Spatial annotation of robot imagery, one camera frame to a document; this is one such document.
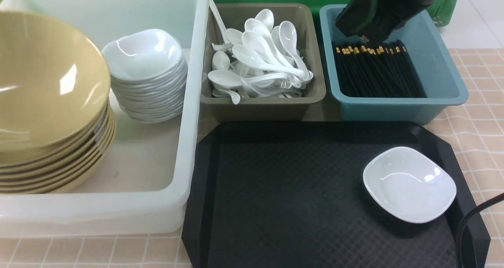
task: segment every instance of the black cable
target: black cable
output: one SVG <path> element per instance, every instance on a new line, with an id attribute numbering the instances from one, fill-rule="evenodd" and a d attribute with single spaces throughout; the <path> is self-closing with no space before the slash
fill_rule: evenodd
<path id="1" fill-rule="evenodd" d="M 491 207 L 502 201 L 504 201 L 504 193 L 501 193 L 494 198 L 490 198 L 489 200 L 476 206 L 474 209 L 469 211 L 469 213 L 467 213 L 466 216 L 464 216 L 464 218 L 462 218 L 462 220 L 460 221 L 459 227 L 457 228 L 457 234 L 455 235 L 455 257 L 457 259 L 458 268 L 464 268 L 464 266 L 462 266 L 461 249 L 462 249 L 462 234 L 464 233 L 464 229 L 467 223 L 471 220 L 472 217 L 479 214 L 484 209 L 487 209 L 488 207 Z"/>

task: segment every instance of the white plastic bin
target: white plastic bin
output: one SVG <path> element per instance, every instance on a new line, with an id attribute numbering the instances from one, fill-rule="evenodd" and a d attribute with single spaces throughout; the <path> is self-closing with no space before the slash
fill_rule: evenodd
<path id="1" fill-rule="evenodd" d="M 0 237 L 173 232 L 182 226 L 194 167 L 209 0 L 3 0 L 1 10 L 51 15 L 99 48 L 160 28 L 178 38 L 189 73 L 182 117 L 142 125 L 113 94 L 117 137 L 90 180 L 67 194 L 0 196 Z"/>

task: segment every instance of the black serving tray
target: black serving tray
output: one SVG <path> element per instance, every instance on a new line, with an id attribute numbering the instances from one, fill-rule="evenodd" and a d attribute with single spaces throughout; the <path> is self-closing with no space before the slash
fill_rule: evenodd
<path id="1" fill-rule="evenodd" d="M 367 193 L 362 170 L 395 146 L 455 180 L 440 218 L 400 221 Z M 198 143 L 182 241 L 194 268 L 456 268 L 453 236 L 475 206 L 451 146 L 416 124 L 233 122 Z M 489 244 L 476 216 L 465 268 L 483 268 Z"/>

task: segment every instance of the white tile floor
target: white tile floor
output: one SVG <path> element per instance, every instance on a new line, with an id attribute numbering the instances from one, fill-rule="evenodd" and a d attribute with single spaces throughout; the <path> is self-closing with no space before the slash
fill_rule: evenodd
<path id="1" fill-rule="evenodd" d="M 440 32 L 448 48 L 504 48 L 504 0 L 458 0 Z"/>

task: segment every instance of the stack of yellow bowls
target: stack of yellow bowls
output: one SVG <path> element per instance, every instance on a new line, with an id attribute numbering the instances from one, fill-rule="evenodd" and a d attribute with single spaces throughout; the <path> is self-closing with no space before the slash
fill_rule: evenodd
<path id="1" fill-rule="evenodd" d="M 0 194 L 61 193 L 115 137 L 99 49 L 58 19 L 0 11 Z"/>

